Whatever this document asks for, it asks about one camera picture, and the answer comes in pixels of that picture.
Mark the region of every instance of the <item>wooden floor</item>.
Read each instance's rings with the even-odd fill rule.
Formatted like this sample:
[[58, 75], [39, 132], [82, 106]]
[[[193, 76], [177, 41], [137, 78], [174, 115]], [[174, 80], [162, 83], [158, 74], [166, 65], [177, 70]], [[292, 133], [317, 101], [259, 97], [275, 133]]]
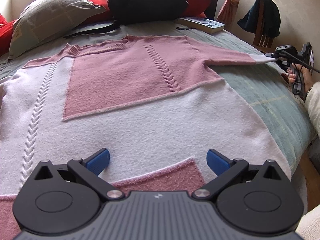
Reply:
[[308, 150], [303, 154], [299, 164], [306, 177], [309, 212], [320, 205], [320, 175], [308, 157]]

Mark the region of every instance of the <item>person's arm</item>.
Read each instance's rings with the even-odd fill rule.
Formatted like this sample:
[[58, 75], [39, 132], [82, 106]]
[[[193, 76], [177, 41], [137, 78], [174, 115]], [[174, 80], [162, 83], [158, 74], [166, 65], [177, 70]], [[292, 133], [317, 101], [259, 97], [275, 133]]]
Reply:
[[304, 240], [320, 239], [320, 205], [302, 217], [296, 232]]
[[[309, 118], [315, 127], [318, 134], [320, 134], [320, 82], [314, 83], [311, 73], [308, 69], [302, 68], [303, 79], [305, 83], [305, 93], [307, 94], [305, 107], [308, 110]], [[292, 71], [288, 71], [289, 83], [292, 84], [295, 80], [295, 75]]]
[[308, 110], [309, 118], [320, 134], [320, 82], [316, 82], [306, 97], [305, 107]]

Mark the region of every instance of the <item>cable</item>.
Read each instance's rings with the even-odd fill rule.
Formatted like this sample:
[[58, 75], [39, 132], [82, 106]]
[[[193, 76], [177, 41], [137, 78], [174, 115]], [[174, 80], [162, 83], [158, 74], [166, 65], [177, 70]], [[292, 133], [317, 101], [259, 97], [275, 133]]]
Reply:
[[293, 58], [295, 61], [297, 61], [297, 63], [299, 63], [300, 65], [302, 65], [303, 67], [309, 69], [309, 70], [314, 70], [316, 72], [318, 72], [320, 74], [320, 70], [317, 70], [316, 68], [314, 67], [311, 67], [309, 64], [307, 63], [304, 63], [302, 60], [296, 58], [294, 55], [290, 54], [289, 52], [286, 52], [286, 51], [282, 51], [281, 53], [285, 54], [285, 55], [288, 55], [289, 57]]

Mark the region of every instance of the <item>beige pillow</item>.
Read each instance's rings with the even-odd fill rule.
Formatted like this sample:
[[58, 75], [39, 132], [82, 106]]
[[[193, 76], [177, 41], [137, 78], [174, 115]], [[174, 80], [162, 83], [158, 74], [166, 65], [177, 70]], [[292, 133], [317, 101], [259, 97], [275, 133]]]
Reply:
[[89, 0], [34, 1], [13, 25], [9, 59], [61, 37], [87, 18], [105, 11]]

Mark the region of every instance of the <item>red pillow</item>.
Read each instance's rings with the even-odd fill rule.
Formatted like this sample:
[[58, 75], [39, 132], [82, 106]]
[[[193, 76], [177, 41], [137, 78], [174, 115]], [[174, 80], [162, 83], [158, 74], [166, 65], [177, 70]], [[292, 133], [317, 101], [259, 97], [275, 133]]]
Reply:
[[89, 1], [93, 2], [94, 4], [102, 5], [106, 9], [106, 11], [104, 13], [99, 13], [99, 14], [96, 14], [96, 15], [89, 17], [83, 23], [81, 23], [81, 25], [103, 22], [103, 21], [110, 20], [112, 18], [112, 14], [111, 14], [111, 11], [108, 7], [107, 0], [89, 0]]
[[15, 21], [0, 25], [0, 56], [9, 52]]
[[188, 8], [183, 12], [182, 17], [197, 16], [205, 18], [205, 15], [202, 13], [210, 5], [211, 0], [188, 0], [188, 3]]
[[4, 18], [4, 16], [0, 14], [0, 24], [5, 24], [5, 23], [7, 23], [6, 19]]

